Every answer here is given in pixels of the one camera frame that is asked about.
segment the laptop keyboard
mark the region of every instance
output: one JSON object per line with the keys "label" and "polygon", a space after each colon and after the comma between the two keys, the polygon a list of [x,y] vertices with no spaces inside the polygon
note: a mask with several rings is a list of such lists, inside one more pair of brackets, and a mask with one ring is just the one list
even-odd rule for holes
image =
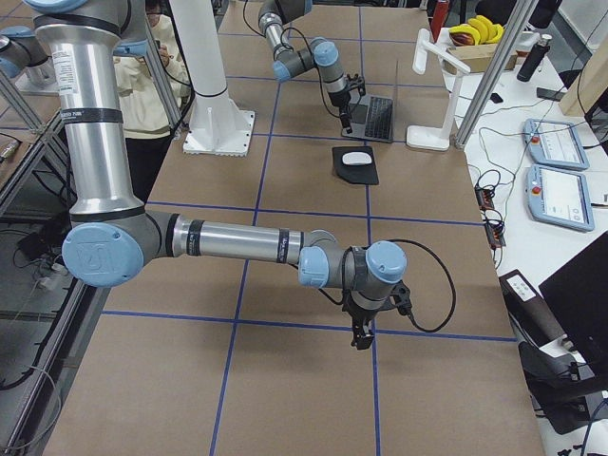
{"label": "laptop keyboard", "polygon": [[380,140],[390,139],[392,100],[388,98],[370,98],[368,118],[365,123],[365,136]]}

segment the red bottle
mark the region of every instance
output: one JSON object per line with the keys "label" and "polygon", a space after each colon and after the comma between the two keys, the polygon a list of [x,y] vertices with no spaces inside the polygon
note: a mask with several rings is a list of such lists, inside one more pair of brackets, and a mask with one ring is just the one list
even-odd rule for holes
{"label": "red bottle", "polygon": [[435,12],[433,12],[433,18],[430,21],[430,32],[433,35],[433,41],[435,43],[437,43],[441,27],[443,27],[446,22],[448,10],[449,0],[437,0]]}

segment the bunch of bananas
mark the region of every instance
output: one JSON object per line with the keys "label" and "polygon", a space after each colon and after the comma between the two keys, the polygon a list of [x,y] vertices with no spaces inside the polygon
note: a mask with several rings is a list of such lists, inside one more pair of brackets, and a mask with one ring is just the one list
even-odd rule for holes
{"label": "bunch of bananas", "polygon": [[449,37],[456,46],[477,46],[498,43],[503,37],[504,28],[500,24],[492,24],[481,14],[471,17],[466,24],[449,29]]}

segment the cardboard box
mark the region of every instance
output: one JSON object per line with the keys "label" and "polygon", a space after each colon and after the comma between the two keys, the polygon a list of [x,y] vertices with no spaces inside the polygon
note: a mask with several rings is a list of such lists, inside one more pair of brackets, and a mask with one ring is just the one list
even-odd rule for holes
{"label": "cardboard box", "polygon": [[[496,46],[497,45],[448,47],[447,52],[461,62],[469,65],[471,73],[483,73],[490,65]],[[517,52],[514,50],[509,56],[509,60],[506,62],[506,67],[504,69],[513,69],[516,61]],[[456,68],[454,66],[448,62],[444,62],[444,66],[448,73],[456,74]]]}

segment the white table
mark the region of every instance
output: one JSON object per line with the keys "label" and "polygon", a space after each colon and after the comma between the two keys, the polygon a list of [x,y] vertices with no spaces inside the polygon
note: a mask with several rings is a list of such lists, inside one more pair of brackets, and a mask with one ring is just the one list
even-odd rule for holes
{"label": "white table", "polygon": [[[438,45],[451,46],[446,28],[442,30]],[[553,90],[562,88],[561,79],[547,58],[544,59],[539,69],[527,83],[517,80],[516,76],[519,68],[520,65],[517,65],[514,70],[506,71],[501,76],[494,92],[503,98],[503,103],[487,103],[484,115],[478,121],[466,144],[465,153],[468,163],[472,165],[471,178],[473,183],[477,181],[479,176],[479,172],[473,166],[476,166],[482,172],[488,169],[497,169],[487,159],[480,140],[481,132],[489,158],[516,173],[510,196],[510,186],[501,186],[497,189],[494,197],[496,208],[506,216],[506,231],[504,233],[506,247],[503,248],[503,258],[497,269],[497,274],[502,276],[514,269],[519,269],[530,283],[538,288],[538,285],[557,271],[559,267],[608,230],[608,209],[593,209],[596,228],[590,233],[580,233],[532,219],[527,207],[524,187],[527,168],[533,162],[529,154],[524,153],[523,137],[518,135],[522,132],[525,120],[536,118],[581,124],[577,126],[577,130],[583,145],[597,144],[598,140],[582,117],[564,116],[558,103],[550,101],[539,103],[541,99],[536,96],[537,86]],[[475,94],[482,76],[482,73],[477,73],[464,77],[461,98],[456,110],[458,126],[462,122],[462,116],[466,114],[470,104],[469,99]],[[444,71],[444,79],[446,87],[451,90],[455,77]],[[484,127],[516,136],[504,137],[488,130],[482,130]],[[586,153],[590,167],[584,174],[608,173],[608,157],[601,147],[587,149]],[[503,170],[501,172],[502,182],[511,180],[511,176],[507,172]],[[496,173],[492,173],[482,181],[482,184],[495,183],[496,178]],[[560,349],[561,347],[556,342],[546,347],[546,351],[551,354],[559,354]],[[573,445],[580,445],[586,430],[583,427],[568,434],[559,435],[551,428],[549,422],[543,419],[539,420],[539,428],[547,455],[556,455],[564,449],[573,449]],[[608,420],[593,424],[589,443],[585,450],[585,453],[587,452],[608,453]],[[579,456],[580,451],[578,449],[573,450],[571,454]]]}

